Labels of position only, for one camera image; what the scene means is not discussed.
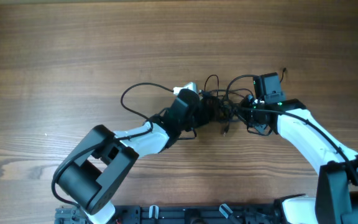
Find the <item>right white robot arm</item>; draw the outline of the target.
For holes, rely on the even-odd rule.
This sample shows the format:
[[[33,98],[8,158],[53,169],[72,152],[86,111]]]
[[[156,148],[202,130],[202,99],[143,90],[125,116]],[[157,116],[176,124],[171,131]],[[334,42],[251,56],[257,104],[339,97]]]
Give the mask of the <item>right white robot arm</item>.
[[[253,77],[255,95],[237,115],[259,135],[294,145],[318,174],[315,197],[291,196],[278,206],[285,223],[358,223],[358,152],[329,134],[297,99],[288,100],[277,73]]]

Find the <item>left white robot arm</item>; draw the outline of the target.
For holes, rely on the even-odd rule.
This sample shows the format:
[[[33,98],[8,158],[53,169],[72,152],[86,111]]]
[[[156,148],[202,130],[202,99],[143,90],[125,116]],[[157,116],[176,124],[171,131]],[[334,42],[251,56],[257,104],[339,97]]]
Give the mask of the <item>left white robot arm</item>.
[[[208,124],[215,115],[211,98],[183,88],[171,107],[138,128],[95,126],[58,166],[52,187],[60,186],[91,223],[108,223],[115,213],[110,200],[136,160],[168,149],[182,139],[182,132]]]

